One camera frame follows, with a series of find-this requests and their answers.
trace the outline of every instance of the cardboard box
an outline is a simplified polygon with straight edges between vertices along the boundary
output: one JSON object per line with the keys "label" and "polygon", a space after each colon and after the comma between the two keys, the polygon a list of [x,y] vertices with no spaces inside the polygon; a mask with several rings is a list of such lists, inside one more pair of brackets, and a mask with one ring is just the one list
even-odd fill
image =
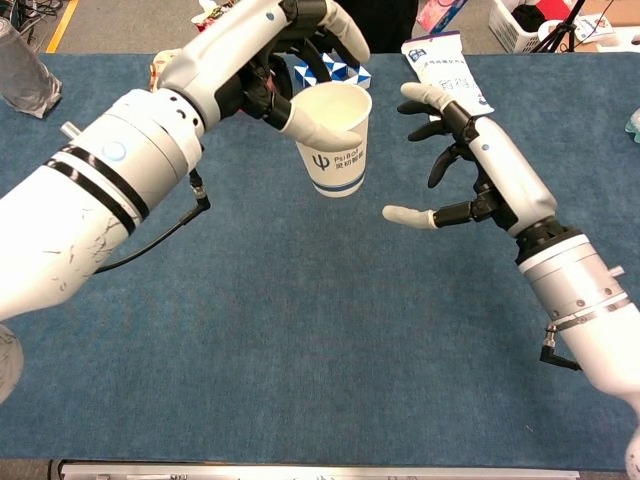
{"label": "cardboard box", "polygon": [[[580,10],[583,15],[602,13],[610,0],[587,0]],[[639,0],[614,0],[604,14],[614,27],[640,26]]]}

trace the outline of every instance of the blue felt surface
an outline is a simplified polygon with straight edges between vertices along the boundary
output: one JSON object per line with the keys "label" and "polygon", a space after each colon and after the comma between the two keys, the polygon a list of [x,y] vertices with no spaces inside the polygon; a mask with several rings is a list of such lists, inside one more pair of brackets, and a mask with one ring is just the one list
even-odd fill
{"label": "blue felt surface", "polygon": [[[63,100],[46,121],[0,105],[0,195],[148,82],[150,56],[46,56]],[[478,56],[493,118],[622,283],[640,294],[640,106],[633,54]],[[0,405],[0,456],[622,469],[629,407],[537,360],[546,324],[490,222],[438,232],[387,203],[469,199],[473,167],[426,179],[444,138],[410,144],[399,56],[374,57],[367,176],[316,193],[292,141],[243,115],[204,138],[214,208],[67,304],[7,321],[25,354]],[[192,204],[186,183],[116,256]],[[567,353],[561,345],[561,353]]]}

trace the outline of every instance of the blue item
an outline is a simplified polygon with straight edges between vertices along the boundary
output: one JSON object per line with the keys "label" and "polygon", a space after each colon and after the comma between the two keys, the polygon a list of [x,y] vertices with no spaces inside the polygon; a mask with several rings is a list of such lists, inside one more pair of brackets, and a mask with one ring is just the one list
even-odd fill
{"label": "blue item", "polygon": [[[65,98],[45,121],[0,104],[0,195],[64,144],[65,121],[88,125],[145,88],[152,58],[48,56]],[[638,148],[620,128],[640,57],[467,61],[560,220],[625,268],[640,301]],[[460,163],[427,189],[450,138],[407,141],[424,118],[396,111],[414,80],[402,56],[367,68],[357,193],[323,197],[291,139],[235,115],[202,138],[208,213],[68,303],[6,322],[25,365],[0,405],[0,457],[624,468],[637,419],[582,373],[538,361],[548,319],[515,242],[490,221],[426,232],[382,218],[389,203],[459,202],[476,171]],[[193,202],[185,180],[113,260]]]}

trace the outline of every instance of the black cable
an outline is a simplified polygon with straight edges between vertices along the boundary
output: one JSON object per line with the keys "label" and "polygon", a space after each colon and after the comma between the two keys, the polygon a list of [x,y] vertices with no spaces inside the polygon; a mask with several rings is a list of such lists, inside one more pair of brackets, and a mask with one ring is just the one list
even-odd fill
{"label": "black cable", "polygon": [[[609,7],[613,4],[615,0],[610,0],[609,4],[605,7],[605,9],[602,11],[602,14],[600,15],[600,18],[598,18],[598,21],[596,22],[596,26],[593,28],[593,31],[587,35],[586,37],[584,37],[582,40],[580,40],[578,43],[575,44],[575,47],[578,47],[580,45],[582,45],[589,37],[591,37],[591,35],[593,35],[594,33],[596,33],[596,30],[598,30],[598,25],[600,25],[600,21],[604,18],[604,14],[607,13],[607,10],[609,10]],[[569,49],[569,47],[567,45],[565,45],[564,43],[560,45],[560,52],[564,53]]]}
{"label": "black cable", "polygon": [[167,238],[173,235],[181,227],[184,227],[185,225],[187,225],[191,220],[196,218],[202,212],[204,212],[205,210],[209,210],[209,208],[211,208],[211,203],[209,202],[209,198],[207,197],[207,193],[204,189],[202,178],[200,177],[200,175],[198,175],[198,172],[195,169],[189,172],[189,183],[196,195],[196,202],[197,202],[196,206],[193,207],[193,209],[191,209],[190,212],[188,212],[186,215],[180,218],[178,223],[176,223],[173,227],[171,227],[165,233],[160,235],[158,238],[156,238],[146,247],[138,250],[137,252],[129,255],[128,257],[123,258],[122,260],[118,260],[117,262],[114,262],[110,265],[105,265],[104,267],[100,267],[98,270],[94,272],[94,275],[97,273],[108,272],[109,270],[113,270],[114,268],[121,267],[135,260],[136,258],[144,255],[152,248],[155,248],[158,245],[160,245],[162,242],[164,242]]}

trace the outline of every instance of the robotic arm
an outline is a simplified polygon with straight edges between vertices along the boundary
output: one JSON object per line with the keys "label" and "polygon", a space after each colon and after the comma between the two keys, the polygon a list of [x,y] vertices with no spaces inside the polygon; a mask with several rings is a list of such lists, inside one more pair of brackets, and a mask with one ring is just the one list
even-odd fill
{"label": "robotic arm", "polygon": [[[412,141],[452,134],[455,143],[436,160],[435,187],[458,157],[474,162],[475,200],[439,210],[386,206],[383,216],[414,228],[438,229],[492,218],[516,239],[516,263],[549,315],[540,360],[582,370],[597,389],[627,401],[640,418],[640,313],[580,230],[555,218],[556,201],[507,134],[488,117],[471,117],[437,87],[402,86],[409,99],[398,110],[440,120],[409,136]],[[576,362],[554,354],[560,334]],[[640,428],[626,453],[627,472],[640,480]]]}
{"label": "robotic arm", "polygon": [[269,56],[308,58],[315,35],[353,65],[369,58],[333,0],[243,0],[183,48],[157,92],[127,93],[83,131],[65,124],[69,143],[0,199],[0,321],[69,299],[187,174],[209,208],[199,139],[239,109],[320,150],[358,145],[267,86]]}

